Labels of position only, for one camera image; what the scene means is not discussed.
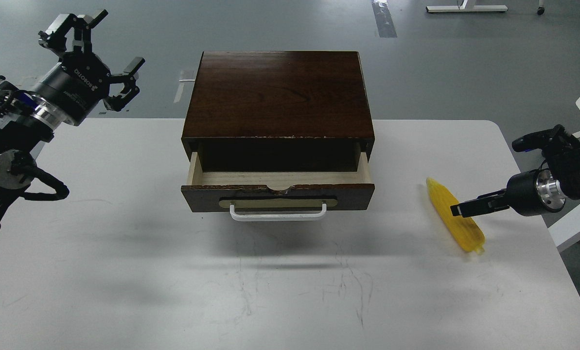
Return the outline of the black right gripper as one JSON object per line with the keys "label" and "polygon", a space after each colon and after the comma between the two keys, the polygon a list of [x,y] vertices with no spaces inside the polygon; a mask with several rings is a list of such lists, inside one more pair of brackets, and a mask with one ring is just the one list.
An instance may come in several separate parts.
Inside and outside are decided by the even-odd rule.
{"label": "black right gripper", "polygon": [[450,210],[454,217],[464,218],[509,208],[523,216],[557,213],[562,210],[562,195],[547,189],[547,182],[552,181],[553,177],[548,169],[532,169],[510,177],[506,189],[451,205]]}

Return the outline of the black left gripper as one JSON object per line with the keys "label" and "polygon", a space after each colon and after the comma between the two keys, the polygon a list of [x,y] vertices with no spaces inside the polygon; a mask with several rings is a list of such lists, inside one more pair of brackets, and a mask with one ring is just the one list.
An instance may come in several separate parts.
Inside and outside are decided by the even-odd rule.
{"label": "black left gripper", "polygon": [[[91,31],[108,15],[106,9],[96,14],[59,14],[45,30],[39,31],[38,43],[58,57],[58,63],[41,78],[31,91],[66,115],[65,122],[79,126],[92,109],[103,100],[110,111],[122,111],[140,92],[137,72],[145,58],[134,57],[123,73],[111,75],[110,69],[93,52]],[[109,95],[109,86],[123,85],[118,95]]]}

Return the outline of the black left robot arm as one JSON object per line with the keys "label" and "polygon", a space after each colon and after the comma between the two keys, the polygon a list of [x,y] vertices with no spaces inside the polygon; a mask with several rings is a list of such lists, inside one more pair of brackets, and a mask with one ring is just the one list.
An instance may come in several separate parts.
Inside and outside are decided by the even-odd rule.
{"label": "black left robot arm", "polygon": [[108,12],[90,15],[59,14],[39,45],[58,62],[31,89],[19,89],[0,76],[0,228],[7,209],[27,201],[61,201],[68,187],[38,167],[32,150],[50,142],[63,123],[79,126],[99,102],[121,111],[140,92],[137,71],[144,59],[136,57],[121,74],[112,74],[92,48],[91,31]]}

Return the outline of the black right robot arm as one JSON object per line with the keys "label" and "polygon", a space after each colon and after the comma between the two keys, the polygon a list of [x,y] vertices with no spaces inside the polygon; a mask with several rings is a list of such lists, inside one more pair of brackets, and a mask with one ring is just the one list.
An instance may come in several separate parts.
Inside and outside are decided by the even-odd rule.
{"label": "black right robot arm", "polygon": [[452,205],[453,216],[474,217],[512,208],[522,216],[557,213],[566,199],[580,200],[580,141],[557,124],[517,138],[516,152],[539,149],[546,166],[510,177],[506,188]]}

